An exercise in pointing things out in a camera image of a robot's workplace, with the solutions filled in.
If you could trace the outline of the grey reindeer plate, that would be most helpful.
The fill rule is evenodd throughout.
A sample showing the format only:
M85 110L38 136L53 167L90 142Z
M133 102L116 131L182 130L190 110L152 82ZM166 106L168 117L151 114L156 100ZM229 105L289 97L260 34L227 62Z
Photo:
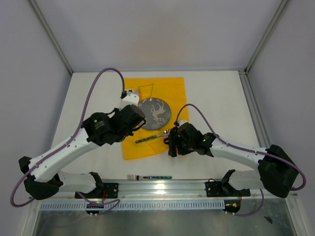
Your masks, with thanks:
M170 106L160 98L146 98L138 103L138 107L145 115L146 123L142 128L159 130L165 127L171 119Z

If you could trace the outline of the dark green mug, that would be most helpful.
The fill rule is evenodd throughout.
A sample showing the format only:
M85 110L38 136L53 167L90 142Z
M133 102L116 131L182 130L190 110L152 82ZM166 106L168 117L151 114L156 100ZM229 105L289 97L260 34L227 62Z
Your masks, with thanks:
M165 139L163 140L163 142L164 142L166 145L169 145L169 138L165 138Z

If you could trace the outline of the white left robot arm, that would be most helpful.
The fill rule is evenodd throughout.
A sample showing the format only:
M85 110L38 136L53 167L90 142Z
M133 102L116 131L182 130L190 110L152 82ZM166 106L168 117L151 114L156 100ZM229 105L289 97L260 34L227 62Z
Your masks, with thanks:
M22 157L19 166L26 175L25 190L36 200L58 192L75 192L78 198L100 197L105 187L98 173L69 174L62 169L85 153L120 143L140 129L146 121L138 108L139 99L139 94L128 91L118 108L110 113L93 113L55 148L36 158Z

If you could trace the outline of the knife with green handle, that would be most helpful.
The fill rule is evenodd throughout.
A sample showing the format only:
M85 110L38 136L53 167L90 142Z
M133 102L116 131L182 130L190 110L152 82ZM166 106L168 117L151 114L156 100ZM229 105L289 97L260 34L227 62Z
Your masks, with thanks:
M121 102L138 104L139 94L133 89L124 90L121 94Z

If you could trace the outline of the spoon with green handle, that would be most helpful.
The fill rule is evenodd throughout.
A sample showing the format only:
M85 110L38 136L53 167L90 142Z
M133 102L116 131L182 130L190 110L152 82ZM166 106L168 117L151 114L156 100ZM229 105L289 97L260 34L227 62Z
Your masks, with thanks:
M142 143L142 142L145 142L145 141L148 141L148 140L152 140L152 139L155 139L155 138L168 136L169 133L170 133L170 129L166 129L166 130L164 130L164 131L163 131L162 133L160 133L160 134L153 135L153 136L149 136L149 137L147 137L147 138L143 138L143 139L137 140L137 141L135 141L135 143L136 143L136 144L139 144L139 143Z

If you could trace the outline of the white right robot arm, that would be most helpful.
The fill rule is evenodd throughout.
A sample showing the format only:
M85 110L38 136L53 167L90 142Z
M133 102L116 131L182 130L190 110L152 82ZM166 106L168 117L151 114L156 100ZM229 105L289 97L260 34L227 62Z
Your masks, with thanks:
M228 179L220 183L220 189L226 195L247 188L264 188L276 197L286 198L299 173L295 163L277 145L255 148L231 143L211 132L202 134L185 120L175 123L164 143L169 146L171 157L196 152L250 167L251 170L246 172L231 170L227 173Z

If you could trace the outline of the yellow Pikachu cloth placemat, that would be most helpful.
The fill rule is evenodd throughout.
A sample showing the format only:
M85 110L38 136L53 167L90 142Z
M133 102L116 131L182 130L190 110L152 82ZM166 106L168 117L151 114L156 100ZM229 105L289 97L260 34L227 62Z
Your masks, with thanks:
M144 141L137 144L136 141L152 135L162 133L165 129L171 129L179 110L187 103L185 82L183 77L161 78L125 78L127 90L138 91L141 100L153 98L161 99L164 104L155 108L159 112L155 117L162 118L162 110L169 106L171 110L170 121L165 127L157 130L145 130L141 128L133 136L127 137L122 143L123 157L125 160L156 155L168 150L168 145L163 142L163 137Z

